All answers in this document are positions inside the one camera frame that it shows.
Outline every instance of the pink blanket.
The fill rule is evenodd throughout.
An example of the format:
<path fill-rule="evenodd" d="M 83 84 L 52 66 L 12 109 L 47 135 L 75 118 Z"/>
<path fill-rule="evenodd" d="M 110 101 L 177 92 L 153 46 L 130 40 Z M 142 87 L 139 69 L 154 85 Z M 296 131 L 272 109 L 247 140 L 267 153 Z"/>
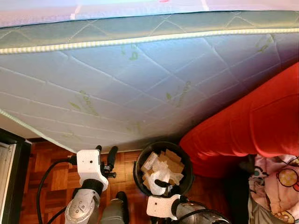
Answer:
<path fill-rule="evenodd" d="M 299 157 L 257 155 L 249 187 L 252 198 L 275 217 L 299 222 Z"/>

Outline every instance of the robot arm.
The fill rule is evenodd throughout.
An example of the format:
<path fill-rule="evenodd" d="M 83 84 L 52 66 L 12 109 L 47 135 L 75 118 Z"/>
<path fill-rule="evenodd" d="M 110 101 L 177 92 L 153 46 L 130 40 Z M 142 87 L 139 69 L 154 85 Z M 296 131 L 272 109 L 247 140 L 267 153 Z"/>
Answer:
<path fill-rule="evenodd" d="M 206 209 L 200 203 L 192 203 L 182 195 L 150 196 L 146 213 L 152 217 L 171 218 L 179 224 L 230 224 L 220 213 Z"/>
<path fill-rule="evenodd" d="M 77 153 L 77 168 L 81 188 L 74 192 L 73 199 L 65 210 L 65 224 L 96 224 L 99 215 L 100 196 L 108 187 L 109 177 L 114 168 L 118 148 L 112 147 L 105 166 L 100 159 L 101 147 L 98 150 L 81 150 Z"/>

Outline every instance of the trash bin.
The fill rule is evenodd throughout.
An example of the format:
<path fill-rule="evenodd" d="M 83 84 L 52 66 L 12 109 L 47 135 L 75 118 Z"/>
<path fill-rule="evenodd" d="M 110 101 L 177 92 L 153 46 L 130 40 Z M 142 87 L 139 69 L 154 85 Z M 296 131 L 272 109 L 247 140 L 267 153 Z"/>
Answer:
<path fill-rule="evenodd" d="M 160 154 L 161 151 L 165 152 L 166 149 L 173 151 L 179 157 L 181 157 L 182 158 L 181 162 L 185 166 L 184 170 L 182 172 L 184 177 L 180 181 L 180 185 L 178 186 L 178 193 L 181 195 L 186 194 L 189 191 L 190 187 L 192 186 L 192 183 L 194 180 L 194 174 L 193 174 L 193 170 L 192 170 L 192 164 L 190 161 L 190 157 L 188 156 L 188 154 L 185 153 L 180 146 L 173 144 L 171 142 L 167 142 L 167 141 L 155 142 L 155 143 L 148 145 L 140 153 L 137 161 L 134 162 L 134 168 L 133 168 L 134 181 L 135 181 L 136 185 L 138 186 L 138 188 L 147 196 L 152 195 L 152 193 L 142 184 L 143 172 L 141 171 L 141 167 L 152 152 Z"/>

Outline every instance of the white bedsheet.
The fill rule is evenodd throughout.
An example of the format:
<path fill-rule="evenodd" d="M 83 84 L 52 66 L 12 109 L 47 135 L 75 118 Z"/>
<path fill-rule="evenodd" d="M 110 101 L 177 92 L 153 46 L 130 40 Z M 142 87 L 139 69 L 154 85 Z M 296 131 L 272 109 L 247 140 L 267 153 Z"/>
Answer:
<path fill-rule="evenodd" d="M 3 0 L 0 28 L 94 18 L 231 10 L 299 10 L 298 0 Z"/>

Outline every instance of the parquet floor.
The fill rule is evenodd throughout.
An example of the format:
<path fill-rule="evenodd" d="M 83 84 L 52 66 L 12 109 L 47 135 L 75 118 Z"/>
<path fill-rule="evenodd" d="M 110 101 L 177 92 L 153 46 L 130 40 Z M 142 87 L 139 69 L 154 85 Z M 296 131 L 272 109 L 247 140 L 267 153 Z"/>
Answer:
<path fill-rule="evenodd" d="M 109 186 L 102 193 L 100 199 L 100 217 L 103 209 L 114 199 L 118 191 L 125 191 L 128 196 L 130 223 L 149 224 L 146 215 L 147 197 L 139 191 L 133 179 L 133 163 L 139 155 L 139 151 L 118 153 L 114 172 L 115 179 L 109 179 Z M 38 224 L 36 214 L 36 192 L 40 179 L 52 162 L 72 155 L 50 142 L 35 143 L 32 146 L 29 161 L 26 185 L 24 190 L 21 224 Z M 61 210 L 71 200 L 75 188 L 80 187 L 79 175 L 76 166 L 60 163 L 49 174 L 41 193 L 41 210 L 44 223 Z M 222 212 L 229 216 L 228 206 L 222 190 L 220 180 L 197 176 L 188 196 L 194 201 L 206 204 L 209 208 Z M 64 214 L 60 215 L 54 224 L 64 224 Z"/>

